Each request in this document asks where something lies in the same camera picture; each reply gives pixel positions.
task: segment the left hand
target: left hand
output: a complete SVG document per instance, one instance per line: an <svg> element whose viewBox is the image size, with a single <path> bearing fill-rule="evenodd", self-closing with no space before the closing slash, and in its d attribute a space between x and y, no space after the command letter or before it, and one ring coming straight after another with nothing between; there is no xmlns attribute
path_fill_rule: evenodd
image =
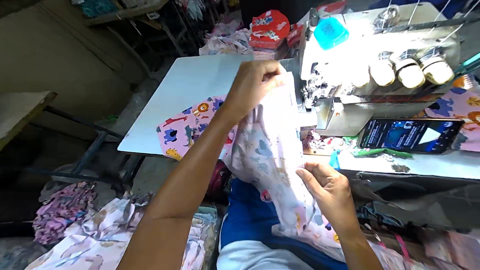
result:
<svg viewBox="0 0 480 270"><path fill-rule="evenodd" d="M282 86L287 71L275 60L248 61L240 64L230 92L222 104L224 116L236 124L273 88Z"/></svg>

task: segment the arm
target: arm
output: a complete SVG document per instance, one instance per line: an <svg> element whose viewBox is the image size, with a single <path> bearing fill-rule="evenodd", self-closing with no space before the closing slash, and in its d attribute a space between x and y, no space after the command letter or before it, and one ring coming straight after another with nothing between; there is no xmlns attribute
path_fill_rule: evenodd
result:
<svg viewBox="0 0 480 270"><path fill-rule="evenodd" d="M297 174L315 197L342 245L350 270L383 270L360 229L348 179L330 165L305 163Z"/></svg>
<svg viewBox="0 0 480 270"><path fill-rule="evenodd" d="M277 61L240 65L222 107L157 192L117 269L180 268L193 214L202 202L228 133L267 91L280 85L278 75L282 72Z"/></svg>

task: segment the sewing machine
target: sewing machine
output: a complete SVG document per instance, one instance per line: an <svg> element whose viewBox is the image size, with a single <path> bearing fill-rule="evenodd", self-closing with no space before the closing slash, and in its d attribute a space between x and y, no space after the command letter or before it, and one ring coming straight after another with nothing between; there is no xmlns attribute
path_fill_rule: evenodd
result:
<svg viewBox="0 0 480 270"><path fill-rule="evenodd" d="M312 34L318 19L311 16L304 25L296 78L302 126L316 126L321 135L354 136L371 117L412 117L451 88L452 70L460 64L456 25L382 33L388 27L446 20L432 4L329 17L349 36L323 50ZM431 72L432 62L438 69Z"/></svg>

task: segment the pink animal print fabric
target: pink animal print fabric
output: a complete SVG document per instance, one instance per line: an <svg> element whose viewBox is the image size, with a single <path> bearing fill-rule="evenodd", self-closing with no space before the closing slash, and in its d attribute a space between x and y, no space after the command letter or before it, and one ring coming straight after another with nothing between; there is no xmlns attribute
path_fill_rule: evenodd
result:
<svg viewBox="0 0 480 270"><path fill-rule="evenodd" d="M176 160L183 158L208 126L226 96L209 97L158 124L156 132L164 155ZM223 152L230 152L236 130L237 126L230 130Z"/></svg>

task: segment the red packaging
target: red packaging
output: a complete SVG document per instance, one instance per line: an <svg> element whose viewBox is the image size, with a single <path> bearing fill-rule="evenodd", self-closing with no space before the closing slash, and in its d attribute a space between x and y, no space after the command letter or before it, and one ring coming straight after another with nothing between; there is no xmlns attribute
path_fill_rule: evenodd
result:
<svg viewBox="0 0 480 270"><path fill-rule="evenodd" d="M287 37L290 24L278 10L269 10L252 19L250 24L250 46L263 49L276 49Z"/></svg>

